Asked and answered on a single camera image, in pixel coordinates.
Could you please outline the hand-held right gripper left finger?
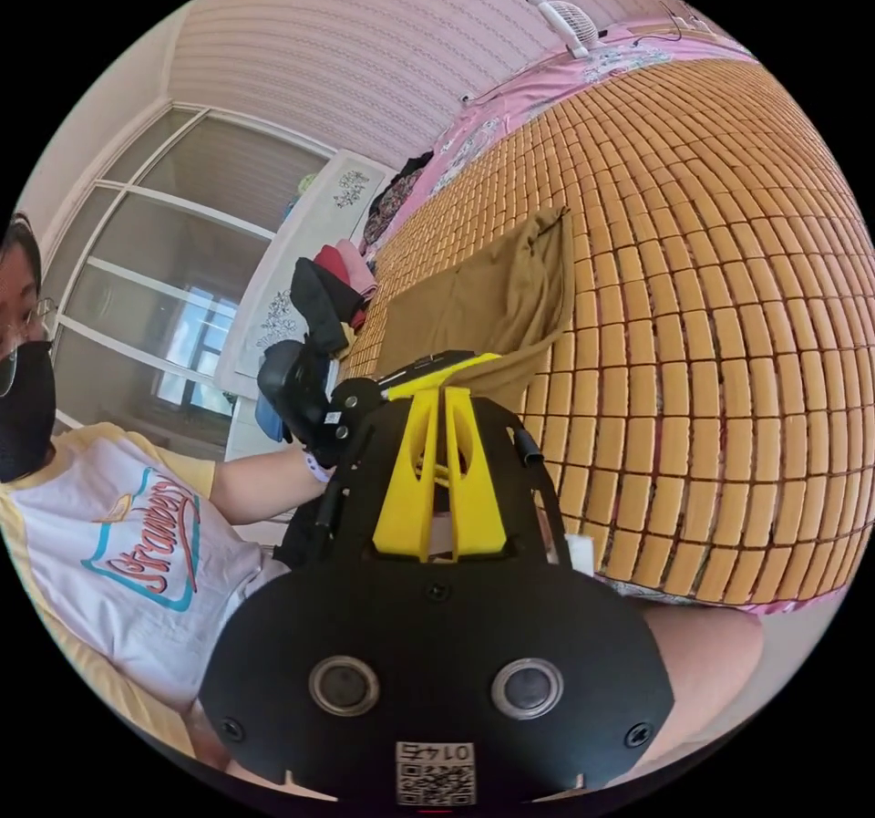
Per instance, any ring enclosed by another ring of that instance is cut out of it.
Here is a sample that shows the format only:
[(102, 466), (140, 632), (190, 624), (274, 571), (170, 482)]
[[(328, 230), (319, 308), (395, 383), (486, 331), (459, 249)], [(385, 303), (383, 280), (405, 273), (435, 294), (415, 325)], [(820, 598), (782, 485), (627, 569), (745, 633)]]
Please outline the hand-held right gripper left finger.
[(427, 556), (434, 513), (439, 391), (418, 391), (407, 403), (410, 408), (373, 543), (383, 555)]

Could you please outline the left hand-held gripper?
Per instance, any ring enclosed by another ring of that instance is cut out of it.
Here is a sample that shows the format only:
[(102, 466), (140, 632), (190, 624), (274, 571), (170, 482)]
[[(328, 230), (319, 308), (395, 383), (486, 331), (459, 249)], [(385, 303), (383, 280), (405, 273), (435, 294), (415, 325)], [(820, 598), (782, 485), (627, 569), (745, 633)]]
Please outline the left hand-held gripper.
[(256, 420), (277, 441), (296, 442), (322, 469), (334, 468), (368, 415), (389, 401), (412, 399), (499, 359), (494, 353), (445, 350), (387, 376), (349, 378), (331, 386), (334, 362), (307, 339), (271, 345), (257, 376)]

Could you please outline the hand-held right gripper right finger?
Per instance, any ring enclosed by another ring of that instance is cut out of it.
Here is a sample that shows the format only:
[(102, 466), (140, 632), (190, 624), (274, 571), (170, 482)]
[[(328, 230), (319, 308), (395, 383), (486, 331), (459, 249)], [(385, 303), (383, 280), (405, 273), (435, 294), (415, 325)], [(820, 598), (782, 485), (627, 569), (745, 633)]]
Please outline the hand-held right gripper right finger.
[(468, 390), (445, 390), (444, 423), (454, 555), (501, 554), (507, 535)]

